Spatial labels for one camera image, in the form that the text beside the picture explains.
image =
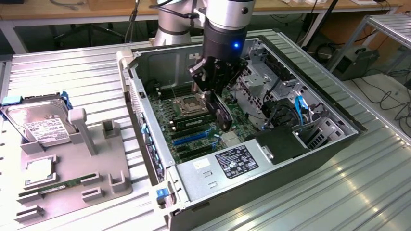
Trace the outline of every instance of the warning label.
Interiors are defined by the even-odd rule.
[[[253,158],[246,145],[217,154],[217,158],[226,176],[230,179],[258,168],[258,163]]]
[[[49,143],[69,138],[62,119],[49,119],[25,124],[39,143]]]

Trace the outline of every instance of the blue pcie slot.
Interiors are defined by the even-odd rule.
[[[199,139],[205,138],[206,136],[209,136],[210,131],[211,131],[211,129],[207,130],[207,131],[203,131],[202,133],[199,133],[199,134],[197,134],[197,135],[194,135],[194,136],[189,136],[189,137],[186,137],[186,138],[182,138],[182,139],[174,141],[174,142],[173,142],[173,145],[174,145],[174,146],[178,146],[178,145],[181,145],[181,144],[185,144],[185,143],[189,143],[189,142],[191,142],[191,141],[199,140]]]

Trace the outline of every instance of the ribbed metal surface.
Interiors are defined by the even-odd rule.
[[[325,166],[299,180],[242,206],[197,230],[353,230],[409,229],[411,227],[411,150],[406,142],[337,84],[337,78],[282,35],[265,35],[301,66],[329,94],[339,101],[369,132]],[[149,43],[135,44],[145,47]],[[75,107],[89,111],[89,124],[115,118],[122,135],[134,181],[131,195],[49,220],[26,230],[165,230],[165,219],[154,214],[149,200],[150,182],[138,141],[121,95],[115,52],[125,45],[19,55],[14,59],[9,95],[53,93],[66,89]],[[0,160],[17,161],[18,136],[5,123]],[[13,175],[13,165],[0,180]],[[6,215],[2,230],[15,229],[14,213]]]
[[[411,16],[405,14],[373,15],[367,23],[411,49]]]

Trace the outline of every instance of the green circuit board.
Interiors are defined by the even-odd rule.
[[[215,123],[215,119],[210,115],[207,109],[199,110],[197,113],[194,113],[194,115],[185,114],[186,109],[182,107],[181,99],[185,98],[191,100],[191,104],[195,105],[193,108],[197,109],[202,107],[198,104],[198,101],[194,99],[198,96],[189,94],[179,97],[173,97],[171,99],[161,99],[161,97],[153,94],[150,95],[150,102],[174,159],[178,163],[183,163],[194,158],[227,148],[227,145],[222,140],[222,135],[226,132],[219,129],[219,126]],[[233,96],[229,91],[225,91],[222,99],[226,102],[234,117],[234,123],[231,129],[227,132],[235,132],[241,142],[243,142],[246,137],[255,133],[257,128],[249,118],[245,116],[245,112],[239,105],[231,101]],[[179,124],[171,123],[171,121],[179,120],[185,120],[185,122]],[[189,130],[186,129],[187,127],[190,127],[190,130],[197,130],[197,132],[175,138],[177,133],[182,132],[182,130]],[[174,144],[177,140],[190,138],[197,134],[202,134],[203,132],[207,132],[207,135],[203,138],[181,145]]]

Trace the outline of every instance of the power supply label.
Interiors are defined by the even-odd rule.
[[[246,145],[215,155],[227,178],[233,179],[257,169],[258,163]]]
[[[61,118],[25,124],[39,143],[49,143],[69,138],[69,132]]]

